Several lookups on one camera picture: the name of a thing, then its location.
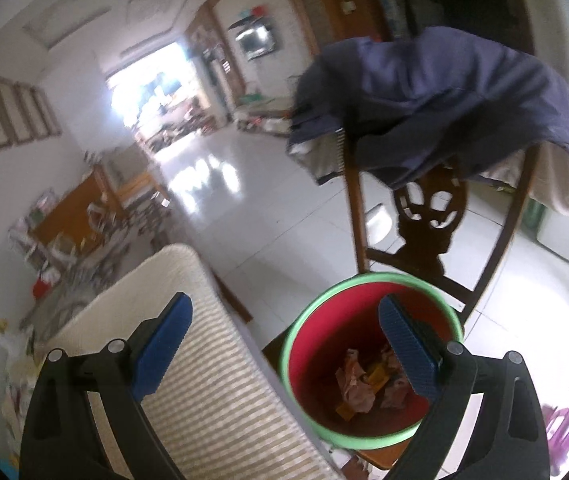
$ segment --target trash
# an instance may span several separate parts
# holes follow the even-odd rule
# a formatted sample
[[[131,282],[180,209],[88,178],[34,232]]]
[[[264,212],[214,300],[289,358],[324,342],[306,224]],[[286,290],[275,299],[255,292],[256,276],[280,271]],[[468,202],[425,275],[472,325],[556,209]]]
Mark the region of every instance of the trash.
[[[365,382],[365,371],[358,362],[358,351],[347,350],[345,368],[338,368],[336,379],[340,386],[342,399],[356,413],[368,413],[373,407],[375,393]]]
[[[405,374],[397,377],[389,386],[385,388],[385,396],[381,403],[381,408],[394,408],[401,410],[405,407],[405,397],[409,393],[411,385]]]

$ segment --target striped cloth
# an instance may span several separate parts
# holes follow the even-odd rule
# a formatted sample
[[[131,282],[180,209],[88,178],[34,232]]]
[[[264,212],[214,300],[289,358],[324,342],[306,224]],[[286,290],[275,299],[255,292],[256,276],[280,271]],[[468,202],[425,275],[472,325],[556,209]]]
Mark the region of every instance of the striped cloth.
[[[99,351],[156,317],[177,291],[194,319],[158,389],[142,402],[188,480],[341,479],[270,386],[218,300],[197,254],[165,248],[98,296],[49,343],[70,355]],[[94,418],[114,470],[131,478],[97,394]]]

